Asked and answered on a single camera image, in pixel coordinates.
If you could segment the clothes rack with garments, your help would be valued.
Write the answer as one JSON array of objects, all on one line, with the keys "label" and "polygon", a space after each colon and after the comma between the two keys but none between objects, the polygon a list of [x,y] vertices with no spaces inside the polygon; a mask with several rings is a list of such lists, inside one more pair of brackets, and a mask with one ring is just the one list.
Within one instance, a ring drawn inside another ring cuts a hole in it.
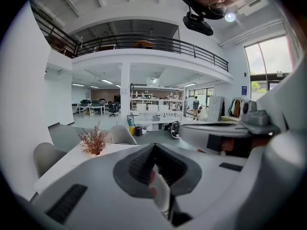
[{"label": "clothes rack with garments", "polygon": [[243,105],[244,100],[242,98],[233,98],[228,108],[229,116],[240,118]]}]

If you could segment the long white workbench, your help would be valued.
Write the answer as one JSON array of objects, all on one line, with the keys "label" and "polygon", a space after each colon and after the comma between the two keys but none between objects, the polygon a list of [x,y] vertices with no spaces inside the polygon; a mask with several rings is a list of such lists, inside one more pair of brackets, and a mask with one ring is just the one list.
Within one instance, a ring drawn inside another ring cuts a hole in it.
[{"label": "long white workbench", "polygon": [[182,121],[182,111],[169,112],[149,112],[149,111],[131,111],[135,124],[142,125],[148,131],[164,130],[165,126],[175,121]]}]

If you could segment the teal yellow waste bin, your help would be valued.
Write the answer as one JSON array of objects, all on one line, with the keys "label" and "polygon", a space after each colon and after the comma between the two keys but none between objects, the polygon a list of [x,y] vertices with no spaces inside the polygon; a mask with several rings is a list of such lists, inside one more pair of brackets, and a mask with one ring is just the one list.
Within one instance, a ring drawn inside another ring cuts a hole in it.
[{"label": "teal yellow waste bin", "polygon": [[128,129],[129,132],[134,136],[135,135],[135,120],[134,115],[127,115]]}]

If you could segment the black white helmet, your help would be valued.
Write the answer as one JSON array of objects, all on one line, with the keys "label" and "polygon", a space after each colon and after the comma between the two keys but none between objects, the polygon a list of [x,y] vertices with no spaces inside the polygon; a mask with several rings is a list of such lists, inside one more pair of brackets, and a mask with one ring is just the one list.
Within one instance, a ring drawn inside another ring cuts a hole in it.
[{"label": "black white helmet", "polygon": [[170,134],[172,138],[180,139],[179,129],[180,129],[180,122],[179,121],[173,122],[170,128]]}]

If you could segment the white grey cabinet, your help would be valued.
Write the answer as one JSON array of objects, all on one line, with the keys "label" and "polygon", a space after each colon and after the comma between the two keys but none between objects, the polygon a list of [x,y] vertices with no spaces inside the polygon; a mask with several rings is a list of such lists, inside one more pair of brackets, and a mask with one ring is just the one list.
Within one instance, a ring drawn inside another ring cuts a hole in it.
[{"label": "white grey cabinet", "polygon": [[209,109],[207,111],[207,122],[218,122],[221,118],[224,97],[210,97]]}]

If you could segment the black framed window wall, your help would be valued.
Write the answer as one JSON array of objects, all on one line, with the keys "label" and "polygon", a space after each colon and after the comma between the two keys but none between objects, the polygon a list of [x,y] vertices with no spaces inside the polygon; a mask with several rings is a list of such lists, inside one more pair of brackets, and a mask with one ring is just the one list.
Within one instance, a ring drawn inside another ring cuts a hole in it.
[{"label": "black framed window wall", "polygon": [[276,87],[293,69],[286,36],[276,37],[245,47],[252,100]]}]

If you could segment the black mezzanine railing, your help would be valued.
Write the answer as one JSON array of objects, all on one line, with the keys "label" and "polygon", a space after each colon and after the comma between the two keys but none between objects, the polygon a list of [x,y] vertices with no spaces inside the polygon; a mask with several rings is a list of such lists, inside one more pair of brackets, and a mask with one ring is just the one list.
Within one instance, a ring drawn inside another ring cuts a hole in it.
[{"label": "black mezzanine railing", "polygon": [[47,43],[55,51],[69,57],[91,54],[94,52],[115,49],[153,49],[183,54],[212,63],[220,69],[228,71],[228,62],[222,57],[200,46],[152,34],[109,34],[95,37],[87,41],[74,39],[55,24],[37,4],[30,2],[35,20]]}]

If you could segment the grey upholstered chair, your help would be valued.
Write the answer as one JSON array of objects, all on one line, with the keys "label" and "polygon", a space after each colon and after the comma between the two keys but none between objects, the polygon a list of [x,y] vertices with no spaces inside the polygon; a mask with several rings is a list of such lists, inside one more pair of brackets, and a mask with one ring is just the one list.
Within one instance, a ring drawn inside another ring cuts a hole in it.
[{"label": "grey upholstered chair", "polygon": [[108,142],[111,144],[137,145],[136,140],[123,125],[113,126],[107,134]]},{"label": "grey upholstered chair", "polygon": [[66,154],[66,152],[57,149],[54,145],[47,142],[37,145],[33,152],[33,160],[38,178],[41,178]]}]

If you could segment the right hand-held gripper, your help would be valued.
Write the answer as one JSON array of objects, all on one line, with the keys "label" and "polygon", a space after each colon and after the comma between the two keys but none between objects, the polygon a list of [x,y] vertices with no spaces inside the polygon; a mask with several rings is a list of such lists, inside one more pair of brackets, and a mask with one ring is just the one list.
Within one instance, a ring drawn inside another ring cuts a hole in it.
[{"label": "right hand-held gripper", "polygon": [[307,133],[307,56],[295,70],[257,101],[243,108],[239,122],[184,124],[180,138],[209,154],[219,154],[222,138],[247,138],[253,134],[279,134],[287,131]]}]

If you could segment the black office chair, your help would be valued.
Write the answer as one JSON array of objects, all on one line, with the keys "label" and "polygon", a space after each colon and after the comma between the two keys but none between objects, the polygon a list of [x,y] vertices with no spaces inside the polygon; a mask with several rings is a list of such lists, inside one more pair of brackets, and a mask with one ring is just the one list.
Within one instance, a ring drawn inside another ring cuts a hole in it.
[{"label": "black office chair", "polygon": [[117,105],[117,103],[109,102],[109,103],[108,103],[108,107],[109,107],[109,112],[110,112],[109,116],[110,116],[110,117],[112,117],[112,116],[114,116],[114,117],[118,116],[118,114],[117,114],[117,112],[118,112],[118,105]]}]

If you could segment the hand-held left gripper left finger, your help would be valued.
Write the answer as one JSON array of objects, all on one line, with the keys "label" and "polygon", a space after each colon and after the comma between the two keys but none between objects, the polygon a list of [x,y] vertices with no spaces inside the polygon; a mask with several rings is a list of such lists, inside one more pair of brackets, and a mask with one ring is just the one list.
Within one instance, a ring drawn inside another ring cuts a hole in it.
[{"label": "hand-held left gripper left finger", "polygon": [[34,201],[46,213],[74,184],[87,190],[63,224],[68,230],[167,230],[168,220],[152,199],[128,195],[113,177],[115,164],[142,149],[132,147],[89,159],[47,187]]}]

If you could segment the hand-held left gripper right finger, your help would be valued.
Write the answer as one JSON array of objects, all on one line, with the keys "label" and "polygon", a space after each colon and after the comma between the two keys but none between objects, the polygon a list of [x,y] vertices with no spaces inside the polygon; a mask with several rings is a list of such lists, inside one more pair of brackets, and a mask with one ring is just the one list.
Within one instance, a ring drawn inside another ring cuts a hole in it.
[{"label": "hand-held left gripper right finger", "polygon": [[239,211],[256,177],[256,151],[247,159],[155,144],[155,162],[170,189],[169,219],[155,230],[240,230]]}]

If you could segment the white marble table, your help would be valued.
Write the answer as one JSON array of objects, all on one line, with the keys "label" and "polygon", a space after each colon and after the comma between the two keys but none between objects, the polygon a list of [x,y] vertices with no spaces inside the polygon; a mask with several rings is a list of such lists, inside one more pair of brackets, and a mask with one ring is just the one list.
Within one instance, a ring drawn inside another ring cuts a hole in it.
[{"label": "white marble table", "polygon": [[78,144],[38,179],[38,181],[34,185],[34,189],[38,194],[40,194],[52,183],[70,172],[75,167],[79,166],[81,163],[92,158],[104,156],[114,152],[119,152],[136,146],[138,145],[108,144],[107,147],[103,149],[103,151],[99,155],[90,155],[83,153],[81,145]]}]

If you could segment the white storage shelf rack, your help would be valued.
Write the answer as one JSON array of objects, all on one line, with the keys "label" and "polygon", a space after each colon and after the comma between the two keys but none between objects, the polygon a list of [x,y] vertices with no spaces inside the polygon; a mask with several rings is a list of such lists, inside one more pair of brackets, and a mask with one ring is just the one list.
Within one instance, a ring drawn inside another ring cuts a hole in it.
[{"label": "white storage shelf rack", "polygon": [[130,109],[138,112],[180,112],[184,89],[154,85],[130,85]]}]

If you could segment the white office desk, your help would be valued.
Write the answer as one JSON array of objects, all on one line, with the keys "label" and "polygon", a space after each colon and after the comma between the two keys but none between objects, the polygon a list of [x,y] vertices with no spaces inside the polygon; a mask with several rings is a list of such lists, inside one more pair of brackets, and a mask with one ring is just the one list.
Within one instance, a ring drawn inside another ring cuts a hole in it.
[{"label": "white office desk", "polygon": [[105,104],[99,100],[82,100],[80,103],[73,103],[72,110],[74,113],[87,113],[88,115],[103,115],[105,114]]}]

